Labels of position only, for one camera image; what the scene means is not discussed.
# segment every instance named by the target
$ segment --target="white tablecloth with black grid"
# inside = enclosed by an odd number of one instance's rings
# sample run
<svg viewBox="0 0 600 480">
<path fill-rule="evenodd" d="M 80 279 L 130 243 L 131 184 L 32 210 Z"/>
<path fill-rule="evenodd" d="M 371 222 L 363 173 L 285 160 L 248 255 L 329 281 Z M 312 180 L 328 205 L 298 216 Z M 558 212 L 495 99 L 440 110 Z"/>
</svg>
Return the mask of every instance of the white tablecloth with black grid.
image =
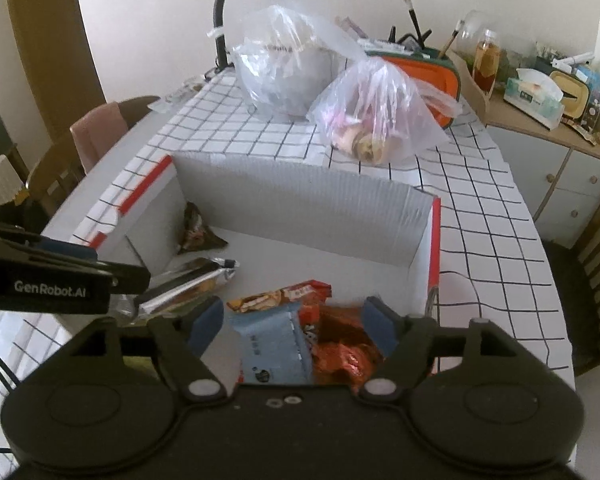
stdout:
<svg viewBox="0 0 600 480">
<path fill-rule="evenodd" d="M 225 72 L 129 161 L 71 241 L 86 244 L 110 230 L 114 209 L 167 153 L 256 156 L 410 184 L 442 199 L 440 324 L 462 327 L 474 317 L 491 319 L 573 386 L 571 344 L 554 279 L 509 167 L 468 106 L 449 134 L 448 144 L 402 164 L 366 166 L 325 147 L 314 124 L 254 116 L 235 77 Z M 0 354 L 18 377 L 29 374 L 68 337 L 52 316 L 0 313 Z M 439 366 L 453 364 L 449 358 Z M 0 405 L 4 394 L 0 386 Z M 0 446 L 6 446 L 1 430 Z M 11 457 L 0 455 L 0 478 L 12 468 Z"/>
</svg>

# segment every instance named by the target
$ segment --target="cabinet door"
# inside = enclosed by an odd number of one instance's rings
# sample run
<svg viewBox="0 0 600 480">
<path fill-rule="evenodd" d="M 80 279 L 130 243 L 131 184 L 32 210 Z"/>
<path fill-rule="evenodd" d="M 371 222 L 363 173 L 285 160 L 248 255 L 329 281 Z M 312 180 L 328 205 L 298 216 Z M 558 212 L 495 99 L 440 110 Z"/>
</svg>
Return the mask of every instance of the cabinet door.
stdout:
<svg viewBox="0 0 600 480">
<path fill-rule="evenodd" d="M 571 249 L 599 203 L 596 197 L 555 189 L 536 222 L 540 237 Z"/>
<path fill-rule="evenodd" d="M 571 153 L 557 188 L 600 198 L 600 160 L 580 152 Z"/>
<path fill-rule="evenodd" d="M 568 148 L 494 126 L 487 130 L 509 164 L 529 212 L 535 215 L 569 153 Z"/>
</svg>

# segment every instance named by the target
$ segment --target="lamp neck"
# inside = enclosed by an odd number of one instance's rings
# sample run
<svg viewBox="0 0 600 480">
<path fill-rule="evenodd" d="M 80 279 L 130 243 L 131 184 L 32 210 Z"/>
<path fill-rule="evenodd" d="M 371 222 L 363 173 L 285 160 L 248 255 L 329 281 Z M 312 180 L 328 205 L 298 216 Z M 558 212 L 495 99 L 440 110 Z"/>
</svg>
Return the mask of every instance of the lamp neck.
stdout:
<svg viewBox="0 0 600 480">
<path fill-rule="evenodd" d="M 222 27 L 224 25 L 222 15 L 224 13 L 225 1 L 226 0 L 215 0 L 214 2 L 214 28 Z M 216 38 L 216 53 L 218 54 L 218 72 L 222 72 L 222 70 L 229 66 L 224 36 Z"/>
</svg>

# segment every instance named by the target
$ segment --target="blue snack package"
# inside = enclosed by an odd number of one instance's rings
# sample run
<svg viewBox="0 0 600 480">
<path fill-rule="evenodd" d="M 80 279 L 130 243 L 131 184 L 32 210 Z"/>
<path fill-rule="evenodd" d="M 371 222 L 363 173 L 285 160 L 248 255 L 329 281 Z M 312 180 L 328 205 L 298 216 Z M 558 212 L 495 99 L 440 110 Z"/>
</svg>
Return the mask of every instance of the blue snack package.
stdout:
<svg viewBox="0 0 600 480">
<path fill-rule="evenodd" d="M 300 325 L 301 303 L 235 314 L 242 374 L 247 384 L 313 384 L 311 351 Z"/>
</svg>

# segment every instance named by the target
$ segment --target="wooden countertop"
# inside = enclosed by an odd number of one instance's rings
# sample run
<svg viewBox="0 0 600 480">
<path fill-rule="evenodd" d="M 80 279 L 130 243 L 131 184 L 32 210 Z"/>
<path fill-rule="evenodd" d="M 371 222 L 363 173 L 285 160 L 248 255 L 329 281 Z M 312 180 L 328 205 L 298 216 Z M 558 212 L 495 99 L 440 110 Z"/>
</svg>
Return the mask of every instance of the wooden countertop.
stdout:
<svg viewBox="0 0 600 480">
<path fill-rule="evenodd" d="M 475 84 L 464 60 L 452 51 L 449 51 L 448 56 L 460 75 L 462 95 L 485 126 L 496 126 L 538 137 L 600 159 L 600 146 L 592 146 L 570 127 L 561 124 L 555 130 L 549 131 L 535 119 L 507 103 L 501 93 L 494 92 L 491 100 L 487 100 Z"/>
<path fill-rule="evenodd" d="M 545 139 L 600 159 L 600 146 L 592 146 L 565 124 L 549 131 L 538 121 L 507 103 L 500 93 L 494 92 L 491 96 L 484 122 L 485 126 L 497 126 Z"/>
</svg>

